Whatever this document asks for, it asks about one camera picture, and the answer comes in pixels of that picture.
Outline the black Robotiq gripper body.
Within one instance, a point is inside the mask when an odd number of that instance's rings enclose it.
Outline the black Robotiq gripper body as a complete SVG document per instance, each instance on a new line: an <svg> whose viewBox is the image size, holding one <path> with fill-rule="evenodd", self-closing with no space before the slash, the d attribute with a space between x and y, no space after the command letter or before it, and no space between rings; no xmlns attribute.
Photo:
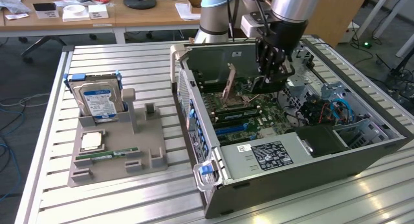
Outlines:
<svg viewBox="0 0 414 224"><path fill-rule="evenodd" d="M267 36L267 42L272 47L283 50L284 53L291 56L292 51L299 44L307 25L307 20L299 23L291 23L287 21L272 22L269 24L271 32Z"/></svg>

